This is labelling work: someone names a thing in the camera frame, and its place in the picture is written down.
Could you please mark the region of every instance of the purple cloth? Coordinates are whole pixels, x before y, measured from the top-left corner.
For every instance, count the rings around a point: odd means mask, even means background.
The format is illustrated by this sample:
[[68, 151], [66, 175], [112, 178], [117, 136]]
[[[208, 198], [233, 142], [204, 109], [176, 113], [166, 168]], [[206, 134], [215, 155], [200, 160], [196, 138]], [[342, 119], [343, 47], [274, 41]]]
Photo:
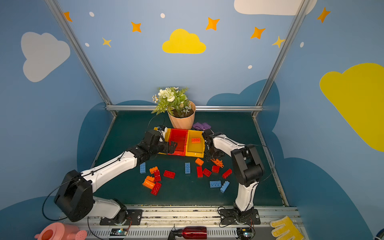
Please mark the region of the purple cloth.
[[192, 127], [193, 127], [194, 129], [198, 130], [198, 131], [204, 131], [204, 130], [207, 130], [207, 129], [210, 129], [210, 128], [211, 128], [211, 126], [208, 125], [208, 123], [206, 123], [206, 122], [203, 123], [203, 124], [197, 122], [197, 123], [193, 124]]

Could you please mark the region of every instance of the dark green tabletop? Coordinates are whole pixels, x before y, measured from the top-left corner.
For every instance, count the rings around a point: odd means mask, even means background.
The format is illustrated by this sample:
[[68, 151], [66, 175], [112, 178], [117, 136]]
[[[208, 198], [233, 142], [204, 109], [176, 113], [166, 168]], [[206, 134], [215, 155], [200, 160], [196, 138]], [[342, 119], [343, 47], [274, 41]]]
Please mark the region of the dark green tabletop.
[[[213, 113], [196, 112], [195, 122], [206, 122], [212, 126], [214, 132], [223, 132], [229, 138], [244, 144], [261, 144], [250, 113]], [[155, 116], [150, 112], [119, 112], [115, 123], [105, 141], [104, 147], [96, 161], [98, 166], [117, 155], [125, 149], [138, 144], [144, 137], [149, 120]], [[149, 129], [162, 124], [172, 128], [167, 114], [160, 114], [154, 118]], [[268, 176], [271, 172], [262, 147], [258, 152]], [[140, 174], [139, 166], [128, 170], [104, 184], [95, 192], [95, 196], [106, 199], [116, 198], [124, 204], [139, 205], [233, 205], [237, 197], [238, 183], [234, 174], [227, 179], [221, 175], [232, 167], [230, 156], [222, 158], [224, 168], [218, 174], [212, 173], [208, 178], [197, 178], [195, 157], [182, 157], [157, 154], [146, 162], [146, 173]], [[184, 163], [190, 162], [191, 174], [185, 174]], [[203, 169], [212, 169], [214, 163], [205, 162]], [[157, 166], [161, 173], [161, 189], [157, 196], [142, 183], [146, 176], [151, 175], [149, 169]], [[163, 176], [165, 170], [176, 173], [175, 179]], [[210, 188], [209, 181], [220, 180], [222, 184], [230, 182], [225, 193], [220, 188]], [[273, 177], [269, 177], [256, 188], [254, 205], [282, 206], [279, 191]]]

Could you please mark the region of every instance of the orange block in yellow bin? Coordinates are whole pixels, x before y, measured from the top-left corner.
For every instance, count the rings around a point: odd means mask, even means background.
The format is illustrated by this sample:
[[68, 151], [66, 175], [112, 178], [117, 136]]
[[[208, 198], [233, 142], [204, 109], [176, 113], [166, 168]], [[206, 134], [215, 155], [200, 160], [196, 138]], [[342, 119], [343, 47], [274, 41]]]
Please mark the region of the orange block in yellow bin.
[[223, 160], [219, 160], [219, 159], [216, 159], [216, 160], [213, 160], [211, 159], [211, 161], [216, 164], [216, 166], [219, 166], [219, 167], [224, 167], [224, 164], [223, 164]]
[[156, 166], [156, 167], [153, 167], [153, 168], [150, 168], [150, 169], [149, 169], [149, 172], [150, 172], [151, 174], [153, 174], [156, 170], [158, 170], [157, 166]]
[[149, 189], [153, 189], [153, 187], [155, 186], [155, 184], [147, 179], [144, 180], [143, 182], [143, 186], [149, 188]]
[[204, 161], [201, 160], [200, 158], [197, 158], [196, 161], [195, 161], [195, 163], [196, 163], [197, 165], [201, 166], [201, 165], [203, 165]]
[[155, 178], [151, 177], [151, 176], [147, 176], [145, 179], [148, 180], [148, 181], [151, 181], [153, 183], [155, 182]]
[[200, 143], [200, 138], [199, 137], [192, 138], [191, 143]]

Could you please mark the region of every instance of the cloud decal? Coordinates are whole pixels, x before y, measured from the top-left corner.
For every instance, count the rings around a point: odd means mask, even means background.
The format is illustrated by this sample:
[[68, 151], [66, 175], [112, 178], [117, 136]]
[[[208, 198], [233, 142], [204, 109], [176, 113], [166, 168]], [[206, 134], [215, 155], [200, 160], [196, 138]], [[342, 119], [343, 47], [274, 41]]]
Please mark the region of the cloud decal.
[[364, 142], [384, 152], [384, 67], [363, 63], [344, 73], [329, 72], [320, 88]]
[[203, 53], [207, 47], [200, 42], [199, 37], [184, 29], [176, 29], [169, 37], [169, 41], [163, 43], [163, 51], [166, 53]]
[[[317, 0], [311, 0], [306, 14]], [[235, 10], [242, 14], [296, 15], [301, 0], [235, 0]]]
[[22, 36], [22, 51], [26, 58], [25, 76], [31, 82], [39, 82], [60, 66], [70, 56], [70, 47], [53, 35], [27, 32]]

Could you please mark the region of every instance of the flower pot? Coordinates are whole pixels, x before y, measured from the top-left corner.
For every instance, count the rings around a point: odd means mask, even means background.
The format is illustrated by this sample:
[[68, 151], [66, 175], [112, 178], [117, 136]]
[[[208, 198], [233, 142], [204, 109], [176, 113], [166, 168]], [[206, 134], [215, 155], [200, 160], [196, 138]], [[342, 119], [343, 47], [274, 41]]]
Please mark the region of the flower pot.
[[193, 121], [195, 121], [195, 112], [196, 112], [196, 105], [189, 101], [189, 104], [192, 107], [193, 114], [187, 118], [176, 118], [174, 116], [171, 116], [168, 113], [170, 122], [172, 123], [172, 126], [174, 128], [179, 128], [179, 129], [191, 129], [193, 126]]

